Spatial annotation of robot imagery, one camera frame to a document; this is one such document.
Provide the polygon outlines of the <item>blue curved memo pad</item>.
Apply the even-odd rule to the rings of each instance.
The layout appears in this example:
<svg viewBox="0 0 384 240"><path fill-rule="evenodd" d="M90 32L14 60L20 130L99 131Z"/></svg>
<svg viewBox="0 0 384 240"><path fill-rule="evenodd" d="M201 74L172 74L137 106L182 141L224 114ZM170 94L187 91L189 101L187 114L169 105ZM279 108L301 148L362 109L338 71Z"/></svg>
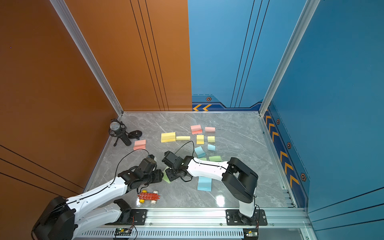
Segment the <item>blue curved memo pad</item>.
<svg viewBox="0 0 384 240"><path fill-rule="evenodd" d="M195 153L196 153L198 158L203 158L203 157L206 156L206 153L205 153L205 151L203 150L203 148L201 146L195 148Z"/></svg>

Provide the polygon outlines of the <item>torn green page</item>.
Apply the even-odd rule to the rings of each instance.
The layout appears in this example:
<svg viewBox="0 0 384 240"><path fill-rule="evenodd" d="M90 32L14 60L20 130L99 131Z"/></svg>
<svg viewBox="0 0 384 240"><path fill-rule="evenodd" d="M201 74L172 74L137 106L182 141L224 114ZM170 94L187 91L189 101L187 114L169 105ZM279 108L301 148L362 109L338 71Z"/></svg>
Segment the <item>torn green page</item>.
<svg viewBox="0 0 384 240"><path fill-rule="evenodd" d="M221 156L211 156L211 157L209 157L209 161L211 161L211 162L222 162L223 160L222 160Z"/></svg>

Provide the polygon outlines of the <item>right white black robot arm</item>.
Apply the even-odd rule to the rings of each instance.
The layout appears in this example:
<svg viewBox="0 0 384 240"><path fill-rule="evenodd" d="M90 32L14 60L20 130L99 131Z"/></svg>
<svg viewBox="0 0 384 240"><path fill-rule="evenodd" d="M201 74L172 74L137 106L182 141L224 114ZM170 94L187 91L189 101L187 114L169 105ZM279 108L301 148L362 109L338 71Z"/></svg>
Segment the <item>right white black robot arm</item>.
<svg viewBox="0 0 384 240"><path fill-rule="evenodd" d="M230 218L246 226L258 225L255 190L259 176L241 160L211 162L193 156L181 158L167 151L162 162L168 167L166 175L171 182L184 177L205 177L222 182L239 200L239 210L230 214Z"/></svg>

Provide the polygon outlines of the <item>small green memo pad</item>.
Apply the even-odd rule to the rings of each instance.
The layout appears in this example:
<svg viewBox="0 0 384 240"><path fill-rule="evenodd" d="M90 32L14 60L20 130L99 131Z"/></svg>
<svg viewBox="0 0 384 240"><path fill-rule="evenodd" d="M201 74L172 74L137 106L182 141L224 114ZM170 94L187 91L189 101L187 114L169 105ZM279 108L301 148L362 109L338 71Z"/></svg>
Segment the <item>small green memo pad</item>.
<svg viewBox="0 0 384 240"><path fill-rule="evenodd" d="M166 183L168 183L168 184L171 183L167 175L164 175L164 176L163 176L163 180L164 180Z"/></svg>

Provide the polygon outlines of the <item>torn blue page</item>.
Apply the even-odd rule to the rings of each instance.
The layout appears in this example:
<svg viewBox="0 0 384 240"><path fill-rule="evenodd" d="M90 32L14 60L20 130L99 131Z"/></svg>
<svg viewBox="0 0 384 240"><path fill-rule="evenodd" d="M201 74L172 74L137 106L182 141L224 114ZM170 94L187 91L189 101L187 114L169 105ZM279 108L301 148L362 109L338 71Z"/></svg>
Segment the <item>torn blue page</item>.
<svg viewBox="0 0 384 240"><path fill-rule="evenodd" d="M208 145L207 149L208 149L209 151L215 151L215 150L216 150L216 146L214 146L214 145Z"/></svg>

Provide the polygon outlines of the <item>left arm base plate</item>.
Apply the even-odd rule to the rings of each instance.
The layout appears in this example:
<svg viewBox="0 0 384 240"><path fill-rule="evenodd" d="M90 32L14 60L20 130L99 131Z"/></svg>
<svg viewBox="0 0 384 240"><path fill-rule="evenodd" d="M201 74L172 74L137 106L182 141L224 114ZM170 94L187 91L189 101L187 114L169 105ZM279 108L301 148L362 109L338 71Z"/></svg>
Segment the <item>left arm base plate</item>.
<svg viewBox="0 0 384 240"><path fill-rule="evenodd" d="M132 209L130 211L125 211L115 222L106 225L144 226L147 219L147 213L147 209Z"/></svg>

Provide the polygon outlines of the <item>torn pink page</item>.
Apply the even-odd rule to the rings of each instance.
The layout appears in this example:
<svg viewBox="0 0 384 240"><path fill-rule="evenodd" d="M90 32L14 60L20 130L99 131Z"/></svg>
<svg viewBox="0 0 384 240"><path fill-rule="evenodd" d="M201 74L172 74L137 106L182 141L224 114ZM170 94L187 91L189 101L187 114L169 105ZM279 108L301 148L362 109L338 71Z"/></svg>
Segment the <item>torn pink page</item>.
<svg viewBox="0 0 384 240"><path fill-rule="evenodd" d="M208 133L214 133L216 131L216 128L214 127L205 127L205 131Z"/></svg>

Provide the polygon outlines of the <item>small yellow memo pad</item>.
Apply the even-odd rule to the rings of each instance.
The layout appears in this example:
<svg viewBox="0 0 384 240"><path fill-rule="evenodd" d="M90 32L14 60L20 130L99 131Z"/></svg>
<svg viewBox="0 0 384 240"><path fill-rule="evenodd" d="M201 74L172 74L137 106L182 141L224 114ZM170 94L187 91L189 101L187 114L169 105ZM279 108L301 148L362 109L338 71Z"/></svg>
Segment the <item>small yellow memo pad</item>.
<svg viewBox="0 0 384 240"><path fill-rule="evenodd" d="M196 143L197 143L197 145L204 145L205 144L205 136L204 135L197 135L196 136Z"/></svg>

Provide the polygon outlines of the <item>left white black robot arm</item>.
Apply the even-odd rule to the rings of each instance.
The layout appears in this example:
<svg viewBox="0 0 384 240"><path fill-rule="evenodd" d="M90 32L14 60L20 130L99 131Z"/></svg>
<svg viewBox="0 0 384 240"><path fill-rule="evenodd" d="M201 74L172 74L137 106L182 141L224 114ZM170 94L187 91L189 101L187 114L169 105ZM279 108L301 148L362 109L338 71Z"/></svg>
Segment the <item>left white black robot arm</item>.
<svg viewBox="0 0 384 240"><path fill-rule="evenodd" d="M107 183L83 194L49 202L31 230L34 240L73 240L80 234L107 223L125 222L131 207L121 197L162 181L154 155L148 155L138 166L116 175Z"/></svg>

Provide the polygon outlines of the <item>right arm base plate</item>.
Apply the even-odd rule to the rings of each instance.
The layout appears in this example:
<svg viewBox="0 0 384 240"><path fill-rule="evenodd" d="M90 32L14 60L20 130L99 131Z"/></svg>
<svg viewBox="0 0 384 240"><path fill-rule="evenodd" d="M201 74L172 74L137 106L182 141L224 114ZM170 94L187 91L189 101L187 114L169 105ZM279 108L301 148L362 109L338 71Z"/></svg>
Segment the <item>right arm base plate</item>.
<svg viewBox="0 0 384 240"><path fill-rule="evenodd" d="M252 217L242 215L239 210L226 210L228 226L267 226L268 221L264 210L256 209Z"/></svg>

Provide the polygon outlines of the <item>pink memo pad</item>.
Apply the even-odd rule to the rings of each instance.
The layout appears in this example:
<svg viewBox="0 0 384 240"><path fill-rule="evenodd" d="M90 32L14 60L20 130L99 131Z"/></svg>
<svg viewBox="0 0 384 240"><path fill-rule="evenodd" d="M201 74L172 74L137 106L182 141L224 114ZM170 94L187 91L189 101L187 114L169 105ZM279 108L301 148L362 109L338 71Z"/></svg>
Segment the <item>pink memo pad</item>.
<svg viewBox="0 0 384 240"><path fill-rule="evenodd" d="M203 129L201 125L191 126L191 131L193 135L198 135L203 133Z"/></svg>
<svg viewBox="0 0 384 240"><path fill-rule="evenodd" d="M146 149L146 140L138 140L134 142L134 151L135 150L145 150Z"/></svg>

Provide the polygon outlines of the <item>large yellow memo pad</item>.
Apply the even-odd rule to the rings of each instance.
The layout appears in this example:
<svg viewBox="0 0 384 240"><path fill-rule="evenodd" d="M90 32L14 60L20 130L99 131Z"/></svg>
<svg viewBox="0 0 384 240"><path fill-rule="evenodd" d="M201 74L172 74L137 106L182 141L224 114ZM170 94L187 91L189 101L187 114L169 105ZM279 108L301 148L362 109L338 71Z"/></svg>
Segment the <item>large yellow memo pad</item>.
<svg viewBox="0 0 384 240"><path fill-rule="evenodd" d="M176 133L162 133L161 134L161 143L169 143L169 142L175 142L176 141Z"/></svg>

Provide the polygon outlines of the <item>torn large yellow page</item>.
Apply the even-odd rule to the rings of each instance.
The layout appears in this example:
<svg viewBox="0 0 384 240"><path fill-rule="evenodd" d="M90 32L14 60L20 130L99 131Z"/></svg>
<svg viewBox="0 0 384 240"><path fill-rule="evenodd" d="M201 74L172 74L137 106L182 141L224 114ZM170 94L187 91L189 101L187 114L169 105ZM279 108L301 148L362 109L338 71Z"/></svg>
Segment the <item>torn large yellow page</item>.
<svg viewBox="0 0 384 240"><path fill-rule="evenodd" d="M190 141L190 136L176 136L176 141Z"/></svg>

